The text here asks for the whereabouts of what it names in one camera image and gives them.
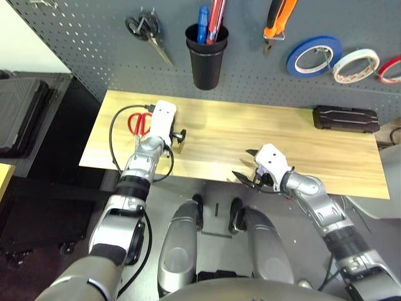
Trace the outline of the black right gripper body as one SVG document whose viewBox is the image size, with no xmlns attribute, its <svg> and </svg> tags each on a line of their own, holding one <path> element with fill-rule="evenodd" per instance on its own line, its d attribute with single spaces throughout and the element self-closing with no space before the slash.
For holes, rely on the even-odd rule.
<svg viewBox="0 0 401 301">
<path fill-rule="evenodd" d="M 274 181 L 269 172 L 266 172 L 262 167 L 257 167 L 251 180 L 251 187 L 255 190 L 273 190 Z"/>
</svg>

